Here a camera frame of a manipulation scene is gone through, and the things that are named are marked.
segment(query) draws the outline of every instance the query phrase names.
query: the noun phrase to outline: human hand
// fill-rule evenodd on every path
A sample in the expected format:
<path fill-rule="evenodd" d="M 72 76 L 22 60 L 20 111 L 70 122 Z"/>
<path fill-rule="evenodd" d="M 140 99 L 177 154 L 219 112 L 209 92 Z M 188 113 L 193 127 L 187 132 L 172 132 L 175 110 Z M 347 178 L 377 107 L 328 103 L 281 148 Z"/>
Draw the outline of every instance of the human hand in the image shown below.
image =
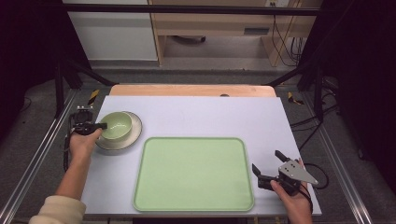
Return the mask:
<path fill-rule="evenodd" d="M 275 180 L 271 180 L 271 187 L 285 205 L 286 210 L 288 211 L 289 220 L 292 224 L 312 223 L 310 202 L 303 194 L 298 192 L 296 195 L 289 196 L 289 194 Z M 306 195 L 309 195 L 305 182 L 301 183 L 300 190 Z"/>
<path fill-rule="evenodd" d="M 70 138 L 70 153 L 72 161 L 86 161 L 91 157 L 96 139 L 102 134 L 102 129 L 96 129 L 90 135 L 73 133 Z"/>

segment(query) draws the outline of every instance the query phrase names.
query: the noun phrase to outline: wooden edge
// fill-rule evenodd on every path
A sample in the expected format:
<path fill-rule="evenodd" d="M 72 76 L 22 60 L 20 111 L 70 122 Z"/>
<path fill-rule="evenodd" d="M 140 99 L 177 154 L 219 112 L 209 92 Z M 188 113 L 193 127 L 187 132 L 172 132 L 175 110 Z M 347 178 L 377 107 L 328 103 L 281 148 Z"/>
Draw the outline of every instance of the wooden edge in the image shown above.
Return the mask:
<path fill-rule="evenodd" d="M 109 95 L 131 96 L 245 96 L 245 97 L 276 97 L 274 88 L 270 86 L 250 85 L 115 85 Z"/>

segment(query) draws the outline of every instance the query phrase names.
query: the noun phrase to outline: green bowl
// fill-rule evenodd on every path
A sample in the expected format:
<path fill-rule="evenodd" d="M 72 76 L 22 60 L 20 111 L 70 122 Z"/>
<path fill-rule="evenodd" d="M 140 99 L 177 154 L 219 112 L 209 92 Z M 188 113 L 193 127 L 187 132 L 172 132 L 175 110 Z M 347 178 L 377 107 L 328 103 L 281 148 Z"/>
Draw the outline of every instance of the green bowl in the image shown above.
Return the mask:
<path fill-rule="evenodd" d="M 107 123 L 107 129 L 102 131 L 102 137 L 108 141 L 123 141 L 132 130 L 132 119 L 125 112 L 113 112 L 104 116 L 101 123 Z"/>

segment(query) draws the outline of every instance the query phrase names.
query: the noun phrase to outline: sleeve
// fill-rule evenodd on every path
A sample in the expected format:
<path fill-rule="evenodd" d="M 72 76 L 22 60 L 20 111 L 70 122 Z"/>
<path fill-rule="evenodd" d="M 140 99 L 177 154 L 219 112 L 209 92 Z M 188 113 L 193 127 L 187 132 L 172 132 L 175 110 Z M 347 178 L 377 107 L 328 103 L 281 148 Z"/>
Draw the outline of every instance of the sleeve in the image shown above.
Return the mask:
<path fill-rule="evenodd" d="M 29 224 L 77 224 L 81 223 L 86 205 L 79 200 L 64 196 L 49 196 L 37 216 L 29 220 Z"/>

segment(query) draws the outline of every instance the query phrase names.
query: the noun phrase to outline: gray floor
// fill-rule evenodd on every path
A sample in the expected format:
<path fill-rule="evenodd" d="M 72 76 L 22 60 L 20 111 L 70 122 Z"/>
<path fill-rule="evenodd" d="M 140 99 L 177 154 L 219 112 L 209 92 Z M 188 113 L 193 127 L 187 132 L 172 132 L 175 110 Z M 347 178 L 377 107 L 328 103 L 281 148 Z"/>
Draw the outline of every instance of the gray floor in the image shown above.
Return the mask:
<path fill-rule="evenodd" d="M 140 65 L 131 69 L 122 67 L 98 66 L 97 72 L 121 83 L 210 83 L 210 84 L 262 84 L 279 77 L 292 69 L 286 65 L 277 68 L 269 66 L 267 55 L 263 52 L 259 38 L 245 37 L 210 37 L 205 43 L 180 42 L 169 39 L 165 50 L 165 61 L 162 67 Z M 98 83 L 82 76 L 86 83 L 78 92 L 75 105 L 86 104 L 92 89 Z M 290 123 L 311 117 L 306 105 L 297 105 L 288 101 L 291 91 L 297 100 L 305 98 L 295 90 L 293 79 L 284 86 L 276 88 L 276 94 L 282 99 Z M 100 94 L 95 102 L 95 114 L 108 94 L 109 88 L 100 86 Z M 17 186 L 19 179 L 29 164 L 30 159 L 40 145 L 46 131 L 50 127 L 54 115 L 54 85 L 46 82 L 30 89 L 26 96 L 31 105 L 15 121 L 7 138 L 0 143 L 0 206 Z M 328 96 L 324 99 L 324 107 L 335 104 Z M 312 127 L 310 123 L 299 129 Z M 395 195 L 389 190 L 375 165 L 362 161 L 350 133 L 336 111 L 325 117 L 323 128 L 332 139 L 332 143 L 340 155 L 346 170 L 350 174 L 355 187 L 361 196 L 374 223 L 396 223 Z M 294 132 L 297 146 L 300 146 L 312 132 Z M 21 203 L 16 217 L 26 218 L 35 214 L 46 196 L 55 191 L 62 178 L 62 151 L 65 127 L 55 138 L 49 153 L 44 159 L 40 170 Z M 320 165 L 330 177 L 330 185 L 318 190 L 318 200 L 323 215 L 315 217 L 316 223 L 357 223 L 349 202 L 340 186 L 337 174 L 329 162 L 323 140 L 316 133 L 301 151 L 303 160 Z M 320 173 L 309 169 L 321 179 Z M 261 223 L 276 223 L 273 218 L 262 218 Z"/>

